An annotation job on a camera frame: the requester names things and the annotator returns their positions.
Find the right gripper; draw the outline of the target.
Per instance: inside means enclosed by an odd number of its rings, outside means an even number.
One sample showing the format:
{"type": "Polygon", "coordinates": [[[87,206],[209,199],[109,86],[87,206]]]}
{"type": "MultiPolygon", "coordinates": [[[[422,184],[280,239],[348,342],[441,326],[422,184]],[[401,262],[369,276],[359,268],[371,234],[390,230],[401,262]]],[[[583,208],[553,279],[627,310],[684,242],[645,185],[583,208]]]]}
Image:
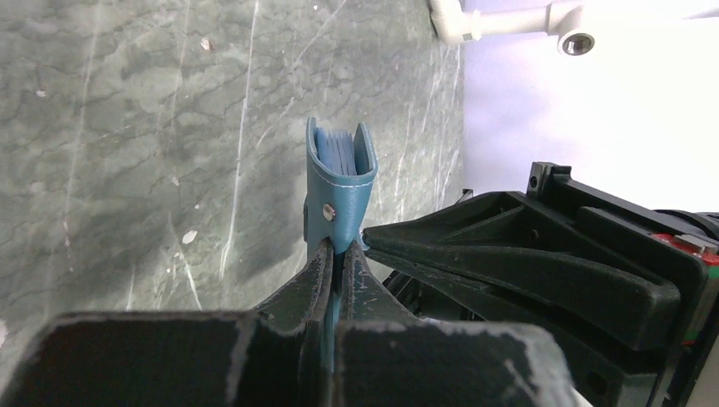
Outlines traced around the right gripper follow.
{"type": "Polygon", "coordinates": [[[658,375],[640,354],[612,345],[572,317],[470,277],[382,257],[393,278],[432,291],[425,315],[459,307],[496,332],[519,332],[536,372],[554,372],[592,406],[684,406],[718,334],[718,215],[647,209],[573,179],[561,169],[561,207],[576,228],[671,282],[680,302],[658,375]]]}

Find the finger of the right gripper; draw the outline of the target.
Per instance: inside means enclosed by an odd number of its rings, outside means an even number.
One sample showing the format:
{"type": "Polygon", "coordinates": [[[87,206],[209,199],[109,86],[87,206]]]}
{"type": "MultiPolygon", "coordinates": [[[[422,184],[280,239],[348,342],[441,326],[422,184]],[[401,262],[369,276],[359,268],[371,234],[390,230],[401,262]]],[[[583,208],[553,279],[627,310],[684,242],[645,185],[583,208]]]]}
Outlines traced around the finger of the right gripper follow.
{"type": "Polygon", "coordinates": [[[575,333],[631,350],[666,345],[681,308],[674,283],[518,192],[484,193],[362,237],[375,253],[487,283],[575,333]]]}

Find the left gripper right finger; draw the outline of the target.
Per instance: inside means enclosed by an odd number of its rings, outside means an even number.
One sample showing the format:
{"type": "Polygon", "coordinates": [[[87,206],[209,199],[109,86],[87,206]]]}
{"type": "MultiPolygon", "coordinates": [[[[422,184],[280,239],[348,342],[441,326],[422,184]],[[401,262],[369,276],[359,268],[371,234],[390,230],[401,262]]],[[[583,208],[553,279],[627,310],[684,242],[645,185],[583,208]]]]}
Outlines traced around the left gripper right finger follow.
{"type": "Polygon", "coordinates": [[[358,243],[345,252],[342,287],[335,405],[577,405],[570,383],[533,370],[519,332],[414,317],[372,275],[358,243]]]}

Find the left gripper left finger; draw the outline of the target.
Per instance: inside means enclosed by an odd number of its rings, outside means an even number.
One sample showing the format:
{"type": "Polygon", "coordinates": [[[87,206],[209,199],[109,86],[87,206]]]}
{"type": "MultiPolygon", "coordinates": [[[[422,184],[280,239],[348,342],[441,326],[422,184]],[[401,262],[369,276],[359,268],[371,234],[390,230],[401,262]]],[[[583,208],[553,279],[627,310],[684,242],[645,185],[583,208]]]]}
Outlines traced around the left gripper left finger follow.
{"type": "Polygon", "coordinates": [[[303,406],[316,403],[333,252],[256,307],[82,312],[30,341],[4,406],[303,406]]]}

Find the blue card holder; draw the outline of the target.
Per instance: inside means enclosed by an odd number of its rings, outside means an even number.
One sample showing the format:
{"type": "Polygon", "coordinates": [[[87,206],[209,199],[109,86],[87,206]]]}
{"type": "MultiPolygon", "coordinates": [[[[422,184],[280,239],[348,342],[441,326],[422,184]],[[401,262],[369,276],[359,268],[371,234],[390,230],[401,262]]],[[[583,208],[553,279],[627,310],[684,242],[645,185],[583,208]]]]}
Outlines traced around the blue card holder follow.
{"type": "Polygon", "coordinates": [[[360,241],[378,171],[374,142],[361,122],[355,132],[306,123],[307,194],[304,200],[304,240],[307,254],[328,238],[334,257],[342,258],[354,241],[360,241]]]}

